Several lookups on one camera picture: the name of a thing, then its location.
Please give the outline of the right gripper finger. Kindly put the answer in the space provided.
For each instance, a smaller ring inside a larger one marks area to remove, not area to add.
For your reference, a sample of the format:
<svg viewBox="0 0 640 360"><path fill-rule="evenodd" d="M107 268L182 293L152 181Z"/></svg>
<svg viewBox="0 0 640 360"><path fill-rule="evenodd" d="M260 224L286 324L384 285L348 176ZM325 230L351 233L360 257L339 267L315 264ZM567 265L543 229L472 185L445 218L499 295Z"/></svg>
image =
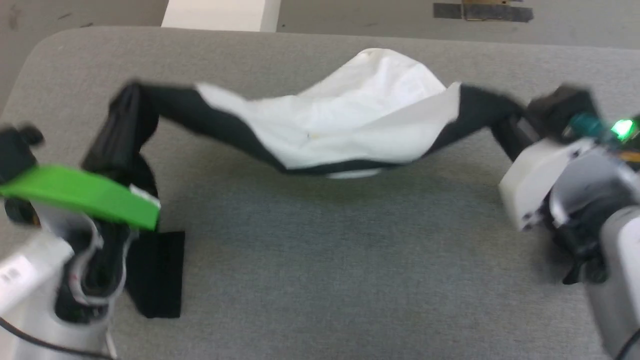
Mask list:
<svg viewBox="0 0 640 360"><path fill-rule="evenodd" d="M540 133L526 113L512 114L490 125L491 134L507 155L514 162L529 146L540 140Z"/></svg>

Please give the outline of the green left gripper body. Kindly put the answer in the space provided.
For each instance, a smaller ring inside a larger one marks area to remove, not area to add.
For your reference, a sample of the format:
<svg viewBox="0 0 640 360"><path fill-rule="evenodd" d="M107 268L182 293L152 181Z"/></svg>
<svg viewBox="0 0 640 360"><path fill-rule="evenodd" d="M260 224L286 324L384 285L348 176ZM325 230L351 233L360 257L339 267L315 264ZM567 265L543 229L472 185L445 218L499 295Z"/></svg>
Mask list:
<svg viewBox="0 0 640 360"><path fill-rule="evenodd" d="M37 165L1 185L5 198L19 198L71 210L110 223L153 231L160 201L138 187L61 165Z"/></svg>

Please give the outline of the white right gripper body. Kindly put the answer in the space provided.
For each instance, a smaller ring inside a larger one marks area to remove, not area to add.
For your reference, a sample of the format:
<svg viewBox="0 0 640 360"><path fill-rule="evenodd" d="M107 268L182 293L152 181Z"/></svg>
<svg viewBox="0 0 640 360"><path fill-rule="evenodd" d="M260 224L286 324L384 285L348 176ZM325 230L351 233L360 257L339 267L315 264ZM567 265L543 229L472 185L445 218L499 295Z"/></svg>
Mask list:
<svg viewBox="0 0 640 360"><path fill-rule="evenodd" d="M538 222L537 212L558 178L575 156L594 146L595 142L588 138L568 145L544 138L518 155L498 185L503 207L515 230L523 231Z"/></svg>

